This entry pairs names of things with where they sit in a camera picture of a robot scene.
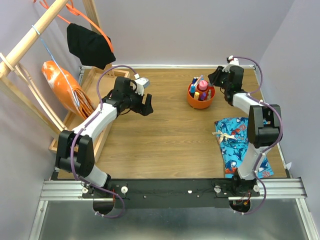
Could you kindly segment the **pink cap glue stick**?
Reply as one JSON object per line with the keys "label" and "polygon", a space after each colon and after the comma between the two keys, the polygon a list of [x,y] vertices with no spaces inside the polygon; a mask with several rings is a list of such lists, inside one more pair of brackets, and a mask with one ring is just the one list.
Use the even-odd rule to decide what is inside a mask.
{"label": "pink cap glue stick", "polygon": [[206,92],[208,90],[208,82],[205,80],[201,80],[198,83],[197,87],[200,92]]}

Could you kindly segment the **pink cap white marker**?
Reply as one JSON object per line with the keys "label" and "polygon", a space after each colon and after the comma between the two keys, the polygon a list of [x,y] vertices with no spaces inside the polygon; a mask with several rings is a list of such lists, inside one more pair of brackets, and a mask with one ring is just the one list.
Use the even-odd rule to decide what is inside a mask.
{"label": "pink cap white marker", "polygon": [[203,79],[204,79],[204,76],[203,76],[203,75],[199,76],[198,79],[196,80],[196,82],[194,83],[194,86],[197,86],[197,85],[199,84],[199,82],[200,82],[201,80],[203,80]]}

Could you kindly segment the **purple cap black highlighter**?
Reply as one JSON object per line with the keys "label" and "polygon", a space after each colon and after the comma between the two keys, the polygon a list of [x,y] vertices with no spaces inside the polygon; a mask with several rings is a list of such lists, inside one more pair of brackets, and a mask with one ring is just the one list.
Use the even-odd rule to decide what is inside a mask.
{"label": "purple cap black highlighter", "polygon": [[200,96],[200,101],[204,101],[206,99],[207,94],[204,92],[201,96]]}

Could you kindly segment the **blue cap white marker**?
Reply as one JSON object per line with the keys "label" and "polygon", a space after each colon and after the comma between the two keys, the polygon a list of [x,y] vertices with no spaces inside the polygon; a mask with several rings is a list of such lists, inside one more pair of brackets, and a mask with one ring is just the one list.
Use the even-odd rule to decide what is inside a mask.
{"label": "blue cap white marker", "polygon": [[194,77],[193,80],[192,80],[191,85],[193,86],[196,83],[196,81],[197,81],[197,77]]}

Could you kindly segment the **yellow cap pink highlighter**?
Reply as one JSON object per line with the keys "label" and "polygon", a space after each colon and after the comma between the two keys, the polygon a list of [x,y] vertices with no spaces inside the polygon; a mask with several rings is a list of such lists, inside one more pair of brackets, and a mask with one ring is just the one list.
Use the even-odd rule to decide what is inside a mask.
{"label": "yellow cap pink highlighter", "polygon": [[193,98],[194,98],[195,100],[198,100],[198,99],[199,99],[199,96],[200,96],[200,93],[199,93],[199,92],[195,92]]}

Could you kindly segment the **blue cap black highlighter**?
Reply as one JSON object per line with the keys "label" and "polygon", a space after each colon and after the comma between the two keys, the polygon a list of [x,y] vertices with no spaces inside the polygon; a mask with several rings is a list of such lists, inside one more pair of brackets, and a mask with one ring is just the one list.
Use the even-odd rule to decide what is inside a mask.
{"label": "blue cap black highlighter", "polygon": [[190,92],[190,94],[194,94],[196,92],[196,87],[194,85],[191,85],[189,92]]}

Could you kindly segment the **orange round organizer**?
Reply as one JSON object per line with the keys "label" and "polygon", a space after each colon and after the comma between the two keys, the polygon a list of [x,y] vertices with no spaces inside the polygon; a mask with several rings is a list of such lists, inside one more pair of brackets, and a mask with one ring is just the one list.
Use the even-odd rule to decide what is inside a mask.
{"label": "orange round organizer", "polygon": [[216,91],[213,86],[209,86],[206,80],[200,80],[197,85],[190,84],[187,89],[187,102],[194,109],[208,108],[215,97]]}

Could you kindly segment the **small beige eraser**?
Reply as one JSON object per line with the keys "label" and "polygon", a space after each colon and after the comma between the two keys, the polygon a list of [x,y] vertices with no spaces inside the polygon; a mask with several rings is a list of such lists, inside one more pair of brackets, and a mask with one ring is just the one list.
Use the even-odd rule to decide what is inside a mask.
{"label": "small beige eraser", "polygon": [[206,100],[209,101],[211,98],[212,98],[212,90],[209,89],[209,90],[208,90],[208,93],[207,93],[207,98],[206,98]]}

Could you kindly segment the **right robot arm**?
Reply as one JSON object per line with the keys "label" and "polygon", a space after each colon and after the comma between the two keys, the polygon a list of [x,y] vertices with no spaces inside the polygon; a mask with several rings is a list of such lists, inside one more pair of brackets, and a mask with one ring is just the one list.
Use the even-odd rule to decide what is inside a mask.
{"label": "right robot arm", "polygon": [[258,172],[267,153],[282,139],[281,108],[257,100],[242,89],[244,69],[238,65],[218,68],[208,75],[211,85],[224,90],[224,99],[248,115],[248,149],[241,165],[229,179],[228,189],[234,196],[241,196],[254,189]]}

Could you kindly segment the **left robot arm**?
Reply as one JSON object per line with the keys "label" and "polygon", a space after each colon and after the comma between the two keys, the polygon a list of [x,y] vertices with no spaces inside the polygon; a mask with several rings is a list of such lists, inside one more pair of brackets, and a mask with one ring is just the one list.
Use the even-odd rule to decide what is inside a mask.
{"label": "left robot arm", "polygon": [[111,176],[95,164],[94,141],[125,110],[142,116],[153,113],[152,95],[144,94],[149,84],[145,77],[136,76],[131,80],[118,76],[113,89],[101,98],[97,109],[84,122],[59,134],[55,166],[91,183],[99,197],[107,197]]}

